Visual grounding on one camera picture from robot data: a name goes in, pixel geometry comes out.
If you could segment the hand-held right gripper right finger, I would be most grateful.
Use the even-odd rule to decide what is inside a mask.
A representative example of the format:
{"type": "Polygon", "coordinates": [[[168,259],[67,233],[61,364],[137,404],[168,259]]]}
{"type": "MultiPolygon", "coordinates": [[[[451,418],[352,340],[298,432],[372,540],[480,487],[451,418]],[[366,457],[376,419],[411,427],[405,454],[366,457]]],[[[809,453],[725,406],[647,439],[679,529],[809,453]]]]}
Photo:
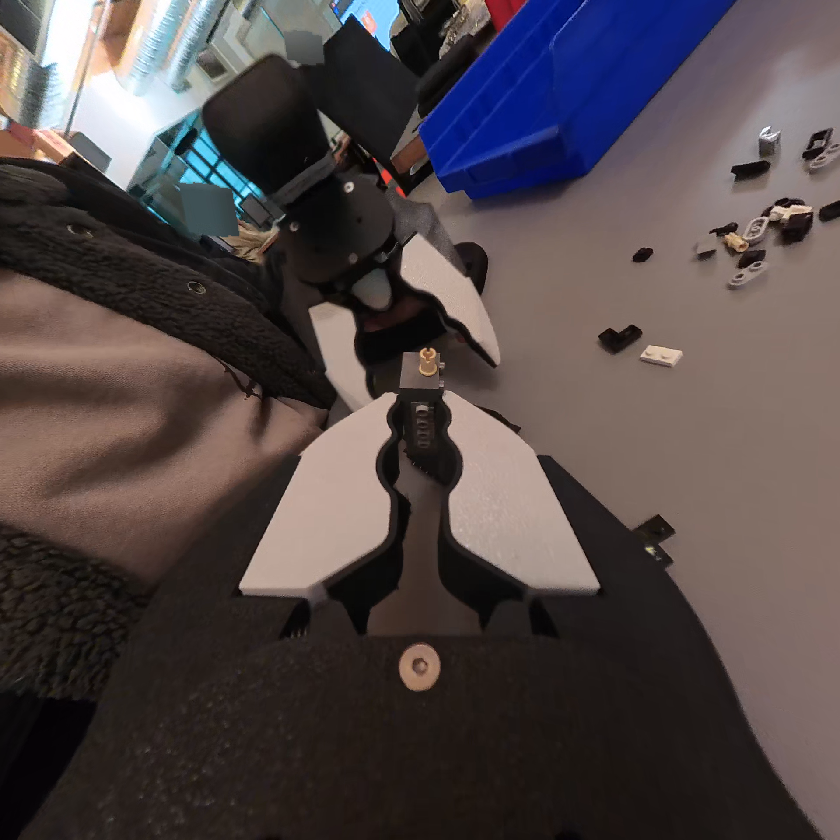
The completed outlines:
{"type": "Polygon", "coordinates": [[[440,533],[448,560],[514,595],[596,595],[600,582],[535,451],[454,392],[443,403],[455,450],[440,533]]]}

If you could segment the silver ventilation duct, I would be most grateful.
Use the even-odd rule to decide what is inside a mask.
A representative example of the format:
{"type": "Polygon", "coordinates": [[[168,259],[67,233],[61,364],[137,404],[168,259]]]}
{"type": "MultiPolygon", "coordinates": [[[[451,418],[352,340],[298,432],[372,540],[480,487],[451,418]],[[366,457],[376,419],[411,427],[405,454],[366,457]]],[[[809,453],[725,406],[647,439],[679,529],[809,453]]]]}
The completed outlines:
{"type": "Polygon", "coordinates": [[[162,81],[182,93],[188,75],[226,6],[225,1],[142,1],[114,71],[136,97],[162,81]]]}

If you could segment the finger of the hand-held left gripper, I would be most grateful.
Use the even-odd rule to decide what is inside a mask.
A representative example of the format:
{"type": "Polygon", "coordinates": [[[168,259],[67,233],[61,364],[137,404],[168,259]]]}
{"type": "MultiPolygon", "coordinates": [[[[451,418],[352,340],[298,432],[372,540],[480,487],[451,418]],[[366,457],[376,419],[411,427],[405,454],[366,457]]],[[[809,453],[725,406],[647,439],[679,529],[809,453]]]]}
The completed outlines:
{"type": "Polygon", "coordinates": [[[350,308],[322,302],[308,310],[325,373],[350,412],[375,399],[375,374],[359,350],[359,323],[350,308]]]}
{"type": "Polygon", "coordinates": [[[399,277],[415,295],[430,302],[439,317],[493,368],[501,363],[496,331],[472,280],[455,268],[420,234],[402,247],[399,277]]]}

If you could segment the grey desk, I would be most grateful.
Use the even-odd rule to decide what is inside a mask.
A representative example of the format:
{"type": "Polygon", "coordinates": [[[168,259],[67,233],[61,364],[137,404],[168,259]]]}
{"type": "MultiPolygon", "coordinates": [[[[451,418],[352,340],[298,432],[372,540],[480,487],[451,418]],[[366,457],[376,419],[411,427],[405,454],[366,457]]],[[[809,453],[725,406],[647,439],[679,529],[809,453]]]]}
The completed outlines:
{"type": "Polygon", "coordinates": [[[493,371],[452,346],[447,385],[521,426],[629,528],[661,515],[674,581],[704,623],[764,751],[838,838],[838,222],[732,260],[710,228],[775,198],[838,199],[797,156],[838,129],[838,2],[737,2],[587,176],[472,202],[428,178],[457,240],[490,259],[493,371]],[[765,181],[734,185],[762,128],[765,181]],[[643,264],[633,254],[650,247],[643,264]],[[597,336],[637,325],[610,354],[597,336]],[[639,360],[682,350],[673,369],[639,360]]]}

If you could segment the black fleece jacket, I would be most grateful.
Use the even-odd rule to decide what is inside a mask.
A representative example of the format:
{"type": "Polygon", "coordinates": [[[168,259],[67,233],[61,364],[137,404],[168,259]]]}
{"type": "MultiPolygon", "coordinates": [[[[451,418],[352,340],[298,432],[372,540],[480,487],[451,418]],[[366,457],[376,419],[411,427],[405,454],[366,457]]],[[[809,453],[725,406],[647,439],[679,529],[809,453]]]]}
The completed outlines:
{"type": "MultiPolygon", "coordinates": [[[[206,255],[131,196],[63,165],[2,159],[1,181],[2,271],[202,350],[264,396],[329,410],[335,392],[266,297],[262,269],[206,255]]],[[[2,524],[2,695],[96,701],[165,576],[145,584],[2,524]]]]}

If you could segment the grey toy axle assembly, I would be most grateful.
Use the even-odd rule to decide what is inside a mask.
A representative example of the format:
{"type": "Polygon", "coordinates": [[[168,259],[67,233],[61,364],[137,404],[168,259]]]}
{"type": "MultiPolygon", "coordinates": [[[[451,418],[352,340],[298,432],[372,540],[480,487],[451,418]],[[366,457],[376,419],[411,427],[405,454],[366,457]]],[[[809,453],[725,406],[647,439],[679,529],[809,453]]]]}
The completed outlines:
{"type": "Polygon", "coordinates": [[[402,436],[409,460],[441,485],[455,473],[455,448],[448,438],[450,414],[444,401],[443,363],[432,346],[402,356],[402,436]]]}

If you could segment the beige sweatshirt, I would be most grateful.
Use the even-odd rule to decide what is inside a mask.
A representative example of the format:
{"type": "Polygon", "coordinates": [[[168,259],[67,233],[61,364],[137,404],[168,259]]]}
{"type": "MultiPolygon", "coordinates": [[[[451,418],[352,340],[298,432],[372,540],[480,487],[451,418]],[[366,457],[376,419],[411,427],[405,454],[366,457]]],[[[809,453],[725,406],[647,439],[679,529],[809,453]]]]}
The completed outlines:
{"type": "Polygon", "coordinates": [[[13,271],[1,281],[2,524],[155,585],[327,412],[13,271]]]}

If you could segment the black monitor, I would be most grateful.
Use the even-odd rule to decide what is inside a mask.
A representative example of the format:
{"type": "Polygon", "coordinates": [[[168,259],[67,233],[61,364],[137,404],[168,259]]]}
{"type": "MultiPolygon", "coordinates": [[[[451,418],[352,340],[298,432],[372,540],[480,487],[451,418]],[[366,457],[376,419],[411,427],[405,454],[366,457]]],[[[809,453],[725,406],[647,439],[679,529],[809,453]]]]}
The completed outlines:
{"type": "Polygon", "coordinates": [[[379,163],[394,151],[417,115],[417,78],[349,17],[324,46],[318,108],[379,163]]]}

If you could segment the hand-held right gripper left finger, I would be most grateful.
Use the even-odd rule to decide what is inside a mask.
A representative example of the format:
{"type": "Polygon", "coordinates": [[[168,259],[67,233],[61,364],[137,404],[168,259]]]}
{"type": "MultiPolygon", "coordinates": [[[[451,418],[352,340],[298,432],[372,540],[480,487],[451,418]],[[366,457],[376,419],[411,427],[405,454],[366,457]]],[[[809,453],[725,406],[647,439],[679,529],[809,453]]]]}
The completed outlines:
{"type": "Polygon", "coordinates": [[[242,595],[379,602],[403,572],[388,392],[310,444],[238,585],[242,595]]]}

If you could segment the black L-shaped toy plate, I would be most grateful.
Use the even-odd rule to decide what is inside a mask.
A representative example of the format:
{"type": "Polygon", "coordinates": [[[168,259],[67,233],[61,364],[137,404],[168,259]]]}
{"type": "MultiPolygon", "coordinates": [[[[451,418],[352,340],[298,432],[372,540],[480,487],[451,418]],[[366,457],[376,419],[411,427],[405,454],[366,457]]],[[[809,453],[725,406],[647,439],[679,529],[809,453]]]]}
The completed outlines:
{"type": "Polygon", "coordinates": [[[631,323],[621,330],[608,328],[597,336],[597,340],[606,352],[618,354],[642,337],[643,331],[637,325],[631,323]]]}
{"type": "Polygon", "coordinates": [[[663,545],[676,534],[676,530],[662,516],[656,515],[644,521],[633,530],[633,534],[659,566],[666,569],[673,564],[673,559],[663,545]]]}

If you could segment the pile of small toy bricks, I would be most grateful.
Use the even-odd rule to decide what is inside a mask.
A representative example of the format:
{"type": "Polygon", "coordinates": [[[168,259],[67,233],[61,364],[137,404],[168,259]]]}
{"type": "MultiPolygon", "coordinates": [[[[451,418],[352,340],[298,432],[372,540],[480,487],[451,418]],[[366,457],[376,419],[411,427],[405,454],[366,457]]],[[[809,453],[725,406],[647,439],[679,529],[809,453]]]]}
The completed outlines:
{"type": "MultiPolygon", "coordinates": [[[[768,125],[756,140],[757,156],[730,169],[735,186],[765,181],[781,156],[782,131],[768,125]]],[[[800,170],[810,178],[838,173],[838,129],[828,127],[811,133],[797,156],[800,170]]],[[[814,207],[797,196],[781,196],[746,222],[735,220],[711,228],[698,240],[692,257],[696,263],[711,262],[718,254],[734,260],[726,282],[730,291],[744,288],[770,270],[768,247],[791,247],[806,240],[815,223],[838,222],[839,201],[814,207]]]]}

